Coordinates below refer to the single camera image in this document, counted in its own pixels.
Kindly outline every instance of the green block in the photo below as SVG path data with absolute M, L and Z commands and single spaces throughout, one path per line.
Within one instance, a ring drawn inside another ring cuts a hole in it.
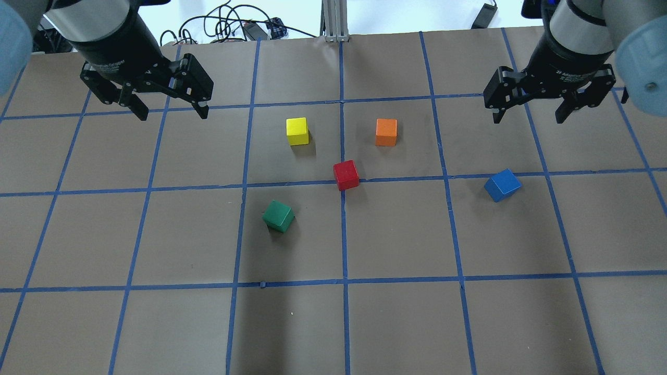
M 261 217 L 269 228 L 273 228 L 281 233 L 285 233 L 294 220 L 294 213 L 289 206 L 285 206 L 279 201 L 271 201 L 269 207 Z

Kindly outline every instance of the metal frame post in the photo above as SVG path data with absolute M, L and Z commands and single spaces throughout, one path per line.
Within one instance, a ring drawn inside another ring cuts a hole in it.
M 322 0 L 319 33 L 329 42 L 349 41 L 348 0 Z

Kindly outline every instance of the robotic arm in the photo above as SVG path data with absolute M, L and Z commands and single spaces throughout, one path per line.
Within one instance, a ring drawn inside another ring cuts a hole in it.
M 597 107 L 616 82 L 604 63 L 614 50 L 623 103 L 629 94 L 642 111 L 667 116 L 666 0 L 524 0 L 522 15 L 541 17 L 544 34 L 524 70 L 499 67 L 486 86 L 494 123 L 532 99 L 563 98 L 557 123 Z
M 17 40 L 19 55 L 10 60 L 19 63 L 13 69 L 20 69 L 29 57 L 18 43 L 27 39 L 25 44 L 31 45 L 29 30 L 36 30 L 44 15 L 86 59 L 81 79 L 102 103 L 118 103 L 146 120 L 148 108 L 135 93 L 162 92 L 190 102 L 202 119 L 207 118 L 211 77 L 190 53 L 179 61 L 164 57 L 138 9 L 139 3 L 130 0 L 0 0 L 0 15 L 9 19 L 6 32 Z M 0 92 L 8 85 L 0 81 Z

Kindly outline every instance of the power adapter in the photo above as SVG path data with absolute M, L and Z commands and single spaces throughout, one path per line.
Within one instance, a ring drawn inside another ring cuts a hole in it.
M 242 27 L 250 40 L 269 40 L 269 35 L 266 31 L 255 22 L 245 22 Z
M 477 14 L 477 18 L 475 18 L 475 21 L 472 23 L 471 29 L 487 28 L 489 26 L 489 23 L 491 23 L 491 20 L 496 15 L 497 10 L 498 7 L 495 5 L 484 4 L 482 9 L 480 10 L 480 13 Z

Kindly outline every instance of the white wall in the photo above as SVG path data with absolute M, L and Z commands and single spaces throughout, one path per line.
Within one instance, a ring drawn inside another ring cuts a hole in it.
M 541 25 L 541 20 L 521 17 L 522 0 L 496 0 L 498 12 L 489 27 Z M 178 27 L 188 18 L 204 15 L 222 4 L 221 0 L 171 0 L 167 5 L 142 7 L 139 14 L 156 38 L 162 31 Z M 230 5 L 247 3 L 263 9 L 270 17 L 280 17 L 285 25 L 319 34 L 321 2 L 318 0 L 233 0 Z M 407 33 L 412 31 L 469 29 L 484 0 L 348 0 L 350 34 Z M 262 20 L 250 8 L 238 9 L 241 18 Z M 213 31 L 214 20 L 209 30 Z M 199 42 L 212 38 L 203 33 L 203 21 L 192 21 L 187 28 Z M 296 32 L 290 38 L 304 37 Z

